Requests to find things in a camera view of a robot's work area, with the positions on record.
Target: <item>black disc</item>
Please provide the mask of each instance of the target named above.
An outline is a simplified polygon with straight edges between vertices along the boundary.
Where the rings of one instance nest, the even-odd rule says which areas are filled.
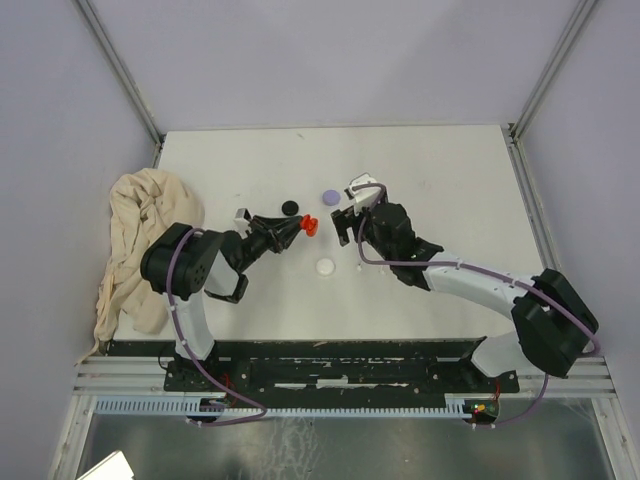
[[[300,207],[293,200],[287,200],[282,204],[282,213],[284,213],[287,217],[293,217],[298,213]]]

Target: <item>gray wall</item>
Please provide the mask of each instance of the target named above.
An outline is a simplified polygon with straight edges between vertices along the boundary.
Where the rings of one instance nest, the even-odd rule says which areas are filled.
[[[70,1],[0,15],[0,465],[42,479],[91,345],[111,184],[147,139]]]
[[[577,0],[94,0],[163,131],[515,121]]]
[[[524,146],[640,446],[640,2],[602,2]]]

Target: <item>robotic arm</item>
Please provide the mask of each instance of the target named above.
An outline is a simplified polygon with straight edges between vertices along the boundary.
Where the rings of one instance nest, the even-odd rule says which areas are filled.
[[[564,377],[593,339],[598,322],[561,273],[547,268],[537,276],[513,276],[463,262],[417,237],[404,207],[389,203],[384,185],[368,174],[345,192],[353,205],[331,215],[342,246],[352,230],[366,263],[389,265],[406,285],[457,295],[513,321],[515,332],[485,337],[465,356],[484,375],[533,365]],[[363,242],[383,260],[365,259]]]
[[[238,210],[235,221],[247,233],[245,238],[235,231],[206,230],[202,235],[192,236],[188,240],[174,266],[171,292],[180,318],[180,328],[199,360],[206,359],[214,345],[201,293],[238,303],[249,284],[244,275],[247,268],[267,251],[282,253],[300,231],[305,230],[308,236],[313,236],[318,228],[318,221],[309,215],[252,217],[246,209]],[[192,228],[190,225],[174,223],[142,257],[142,278],[151,283],[154,292],[165,297],[167,308],[170,308],[166,292],[169,265],[178,243]],[[179,338],[175,325],[172,325],[175,337]],[[183,358],[191,358],[179,341],[176,341],[176,353]]]

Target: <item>white disc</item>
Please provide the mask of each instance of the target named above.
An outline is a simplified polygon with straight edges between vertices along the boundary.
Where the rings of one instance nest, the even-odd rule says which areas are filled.
[[[328,277],[336,269],[336,264],[330,258],[321,258],[316,263],[316,272],[322,277]]]

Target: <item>crumpled fabric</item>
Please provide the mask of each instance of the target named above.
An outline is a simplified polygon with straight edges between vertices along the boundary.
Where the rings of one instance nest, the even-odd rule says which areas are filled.
[[[202,226],[204,208],[193,191],[175,175],[145,168],[123,175],[111,188],[111,257],[98,289],[95,345],[113,338],[124,310],[133,327],[158,333],[167,321],[162,295],[140,275],[147,248],[173,223]]]

